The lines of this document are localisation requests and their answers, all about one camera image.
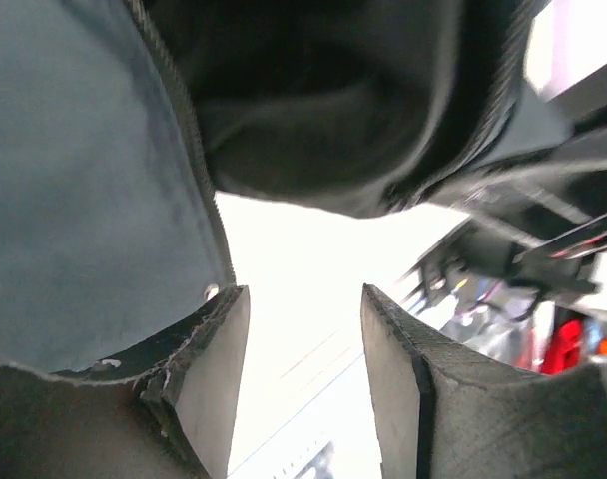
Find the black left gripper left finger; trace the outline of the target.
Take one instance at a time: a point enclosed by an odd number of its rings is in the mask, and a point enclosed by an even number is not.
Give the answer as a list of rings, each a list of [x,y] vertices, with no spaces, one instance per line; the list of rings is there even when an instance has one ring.
[[[82,373],[0,358],[0,478],[223,478],[250,324],[231,286]]]

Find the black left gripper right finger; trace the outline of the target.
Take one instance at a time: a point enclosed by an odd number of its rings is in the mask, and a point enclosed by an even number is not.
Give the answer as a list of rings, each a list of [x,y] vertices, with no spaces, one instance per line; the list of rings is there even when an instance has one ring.
[[[373,285],[361,328],[384,477],[607,478],[607,363],[515,368]]]

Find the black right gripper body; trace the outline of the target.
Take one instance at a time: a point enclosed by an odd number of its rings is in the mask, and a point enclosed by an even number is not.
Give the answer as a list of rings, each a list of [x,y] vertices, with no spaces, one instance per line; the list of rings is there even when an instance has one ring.
[[[428,199],[467,220],[411,268],[407,308],[440,304],[466,274],[566,306],[595,294],[607,251],[607,64],[550,101],[526,88],[495,149]]]

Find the dark green grey jacket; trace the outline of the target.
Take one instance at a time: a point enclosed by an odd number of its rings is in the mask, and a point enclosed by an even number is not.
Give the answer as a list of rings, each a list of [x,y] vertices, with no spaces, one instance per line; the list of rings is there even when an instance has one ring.
[[[539,1],[0,1],[0,357],[83,370],[235,280],[218,191],[376,218],[562,143]]]

